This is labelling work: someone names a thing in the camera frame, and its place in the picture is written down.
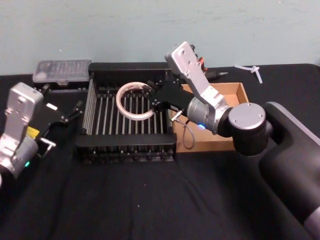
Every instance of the black table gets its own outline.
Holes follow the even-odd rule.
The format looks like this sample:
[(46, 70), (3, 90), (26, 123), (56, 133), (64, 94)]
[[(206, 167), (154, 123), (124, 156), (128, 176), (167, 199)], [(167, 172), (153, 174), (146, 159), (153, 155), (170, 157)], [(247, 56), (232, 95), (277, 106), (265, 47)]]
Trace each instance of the black table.
[[(242, 82), (251, 102), (285, 106), (320, 137), (320, 67), (233, 67), (221, 82)], [(0, 77), (0, 126), (8, 90), (31, 75)], [(69, 109), (77, 99), (51, 100)], [(81, 165), (73, 138), (31, 163), (2, 203), (0, 239), (310, 239), (258, 171), (236, 152), (178, 154), (176, 162)]]

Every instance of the cardboard box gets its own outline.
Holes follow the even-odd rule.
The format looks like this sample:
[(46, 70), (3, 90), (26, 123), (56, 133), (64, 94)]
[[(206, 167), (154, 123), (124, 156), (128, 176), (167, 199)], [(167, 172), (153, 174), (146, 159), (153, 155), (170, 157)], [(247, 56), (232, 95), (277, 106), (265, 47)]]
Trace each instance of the cardboard box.
[[(242, 83), (211, 83), (211, 85), (217, 89), (220, 94), (224, 95), (227, 104), (231, 107), (249, 102)], [(183, 84), (182, 86), (184, 90), (191, 92), (187, 84)], [(180, 116), (179, 119), (183, 122), (187, 121), (185, 116)], [(192, 129), (195, 136), (195, 145), (192, 149), (186, 149), (184, 147), (183, 125), (178, 122), (173, 123), (173, 130), (177, 135), (177, 153), (234, 150), (232, 137), (226, 138), (219, 135), (213, 135), (211, 131), (203, 129), (193, 122), (189, 122), (188, 126)], [(187, 147), (192, 145), (192, 136), (188, 129), (185, 131), (184, 142)]]

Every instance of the teal wall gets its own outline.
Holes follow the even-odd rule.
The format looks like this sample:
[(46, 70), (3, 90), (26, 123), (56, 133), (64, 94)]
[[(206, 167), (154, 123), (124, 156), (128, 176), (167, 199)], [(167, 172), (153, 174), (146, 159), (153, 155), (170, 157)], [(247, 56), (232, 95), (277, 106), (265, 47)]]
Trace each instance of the teal wall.
[(208, 67), (320, 62), (320, 0), (1, 0), (0, 75), (41, 60), (163, 61), (188, 41)]

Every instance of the yellow label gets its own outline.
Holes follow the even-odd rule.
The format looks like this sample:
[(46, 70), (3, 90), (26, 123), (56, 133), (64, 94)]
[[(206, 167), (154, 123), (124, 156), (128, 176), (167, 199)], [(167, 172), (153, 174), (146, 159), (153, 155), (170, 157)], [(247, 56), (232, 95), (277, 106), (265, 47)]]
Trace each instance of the yellow label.
[(37, 130), (35, 128), (32, 128), (30, 126), (28, 126), (28, 128), (26, 130), (26, 134), (32, 139), (35, 139), (38, 136), (39, 133), (40, 133), (39, 130)]

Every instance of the white plastic tube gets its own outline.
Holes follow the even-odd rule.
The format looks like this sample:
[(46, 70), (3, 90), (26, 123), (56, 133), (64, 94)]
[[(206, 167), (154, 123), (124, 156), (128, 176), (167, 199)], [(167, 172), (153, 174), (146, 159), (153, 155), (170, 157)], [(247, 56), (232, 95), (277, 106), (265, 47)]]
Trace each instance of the white plastic tube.
[(134, 82), (129, 82), (129, 83), (123, 85), (118, 90), (116, 97), (115, 97), (115, 103), (119, 109), (119, 112), (123, 116), (125, 116), (126, 118), (134, 120), (134, 121), (143, 121), (143, 120), (150, 118), (154, 114), (154, 111), (152, 109), (145, 112), (145, 113), (142, 113), (142, 114), (134, 114), (134, 113), (127, 111), (121, 104), (121, 98), (127, 91), (137, 90), (137, 89), (142, 90), (143, 87), (149, 87), (149, 85), (147, 85), (143, 82), (134, 81)]
[(255, 73), (258, 80), (259, 80), (259, 83), (262, 84), (262, 78), (259, 73), (260, 67), (258, 67), (258, 66), (246, 67), (246, 66), (239, 66), (239, 65), (234, 65), (234, 67), (237, 69), (243, 69), (243, 70), (250, 71), (252, 74)]

